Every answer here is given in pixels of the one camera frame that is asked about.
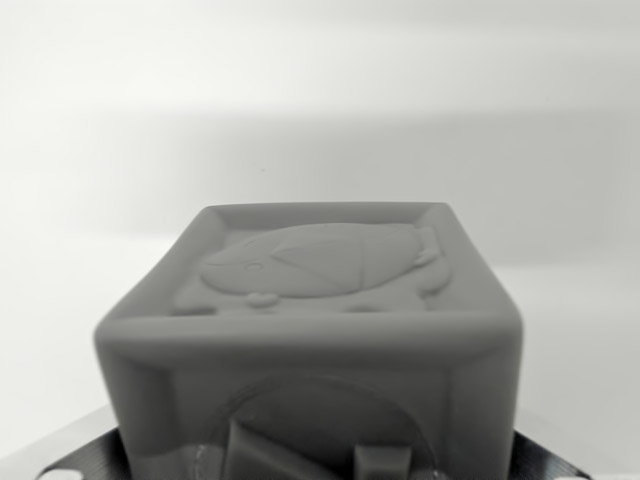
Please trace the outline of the black-padded silver gripper right finger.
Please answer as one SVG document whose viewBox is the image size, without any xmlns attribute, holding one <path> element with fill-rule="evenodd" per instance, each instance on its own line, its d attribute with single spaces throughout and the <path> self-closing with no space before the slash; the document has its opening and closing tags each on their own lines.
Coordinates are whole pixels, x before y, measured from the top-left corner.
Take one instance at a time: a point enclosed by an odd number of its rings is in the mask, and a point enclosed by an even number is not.
<svg viewBox="0 0 640 480">
<path fill-rule="evenodd" d="M 564 410 L 520 407 L 515 466 L 532 479 L 604 479 L 608 457 L 592 433 Z"/>
</svg>

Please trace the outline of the black-padded silver gripper left finger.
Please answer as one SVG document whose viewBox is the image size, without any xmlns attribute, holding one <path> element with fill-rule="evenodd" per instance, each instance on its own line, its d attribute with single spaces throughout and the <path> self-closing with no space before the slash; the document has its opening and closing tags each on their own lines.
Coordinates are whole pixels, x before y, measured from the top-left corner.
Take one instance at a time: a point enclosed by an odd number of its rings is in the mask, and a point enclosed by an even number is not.
<svg viewBox="0 0 640 480">
<path fill-rule="evenodd" d="M 36 444 L 35 479 L 130 479 L 112 408 L 103 406 Z"/>
</svg>

